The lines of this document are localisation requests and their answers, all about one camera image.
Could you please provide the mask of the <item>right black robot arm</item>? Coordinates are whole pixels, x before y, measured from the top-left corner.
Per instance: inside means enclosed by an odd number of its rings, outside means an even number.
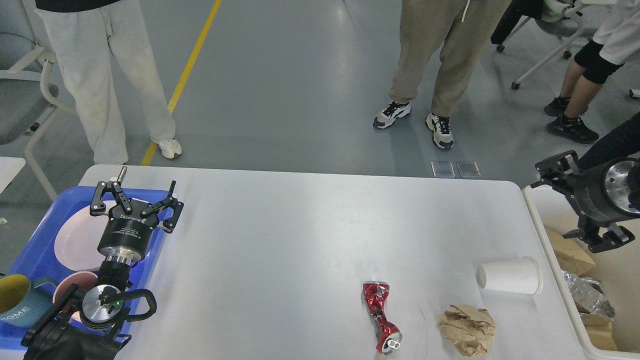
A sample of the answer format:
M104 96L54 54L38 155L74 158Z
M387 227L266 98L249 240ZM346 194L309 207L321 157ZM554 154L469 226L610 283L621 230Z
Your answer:
M551 186L563 194L578 215L577 228L563 235L578 238L592 253L621 248L635 239L617 222L640 216L640 162L615 158L588 170L578 167L578 155L570 150L537 162L540 175L531 188Z

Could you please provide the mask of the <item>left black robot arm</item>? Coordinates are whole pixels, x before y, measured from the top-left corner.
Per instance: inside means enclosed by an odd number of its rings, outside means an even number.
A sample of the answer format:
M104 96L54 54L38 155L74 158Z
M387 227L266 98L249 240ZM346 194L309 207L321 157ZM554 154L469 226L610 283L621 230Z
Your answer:
M157 312L153 292L132 288L131 270L146 257L155 229L173 232L184 204L174 194L175 181L154 203L126 196L126 171L123 166L116 180L99 182L89 206L92 217L107 217L96 281L88 290L72 284L27 331L26 360L113 360L131 340L124 324Z

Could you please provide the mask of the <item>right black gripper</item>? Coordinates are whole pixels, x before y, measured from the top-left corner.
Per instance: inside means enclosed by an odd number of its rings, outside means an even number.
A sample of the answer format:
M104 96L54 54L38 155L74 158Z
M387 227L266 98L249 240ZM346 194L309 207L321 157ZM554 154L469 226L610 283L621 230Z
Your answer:
M563 238L579 239L594 254L634 241L635 235L615 222L640 216L639 160L617 158L581 172L577 161L574 150L551 155L535 164L539 180L531 184L532 189L548 185L574 198L576 212L590 218L579 219L578 228L563 234ZM603 235L598 223L608 224Z

